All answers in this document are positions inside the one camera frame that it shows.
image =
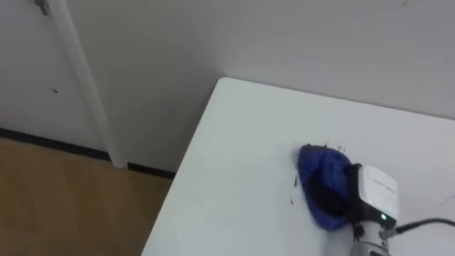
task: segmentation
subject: black cable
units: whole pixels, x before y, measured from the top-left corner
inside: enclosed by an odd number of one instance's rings
[[[432,223],[447,224],[447,225],[451,225],[452,227],[455,228],[455,221],[447,220],[447,219],[443,219],[443,218],[428,218],[425,220],[419,220],[419,221],[414,221],[414,222],[411,222],[408,224],[404,224],[404,225],[398,226],[396,228],[393,228],[391,230],[382,231],[382,232],[380,232],[380,237],[382,239],[386,240],[388,238],[391,238],[394,235],[403,234],[404,232],[413,230],[422,225],[432,224]]]

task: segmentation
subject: white door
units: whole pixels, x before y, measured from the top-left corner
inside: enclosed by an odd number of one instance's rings
[[[105,150],[52,14],[0,1],[0,127]]]

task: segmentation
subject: baseboard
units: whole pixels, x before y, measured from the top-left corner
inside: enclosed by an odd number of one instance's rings
[[[66,142],[59,142],[53,139],[46,139],[43,137],[25,134],[23,132],[16,132],[9,129],[0,128],[0,138],[11,139],[17,142],[24,142],[28,144],[42,146],[49,149],[64,151],[71,154],[77,154],[80,156],[87,156],[93,159],[111,161],[109,154],[105,151],[91,149],[85,146],[78,146]],[[128,163],[128,169],[130,171],[137,171],[143,174],[159,176],[162,178],[173,179],[176,176],[176,174],[172,171],[164,171],[161,169],[155,169],[152,167],[142,166],[140,164],[134,163]]]
[[[46,139],[35,135],[25,134],[22,132],[11,131],[8,129],[0,128],[0,137],[5,139],[12,139],[18,142],[25,142],[34,144],[37,146],[43,146],[49,149],[56,149],[71,154],[77,154],[80,156],[88,156],[94,159],[101,159],[105,161],[111,161],[107,152],[87,148],[85,146],[78,146],[66,142],[59,142],[53,139]]]
[[[137,171],[137,172],[140,172],[143,174],[150,174],[150,175],[158,176],[158,177],[162,177],[162,178],[174,179],[174,177],[176,176],[176,173],[174,173],[172,171],[164,171],[161,169],[143,166],[140,164],[128,163],[128,169],[131,171]]]

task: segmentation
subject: white device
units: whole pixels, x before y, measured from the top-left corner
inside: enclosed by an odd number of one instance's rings
[[[400,209],[396,180],[373,166],[362,166],[358,171],[360,199],[397,220]]]
[[[351,256],[390,256],[387,238],[400,213],[397,182],[384,171],[359,164],[347,172],[350,187],[349,221],[353,226]]]

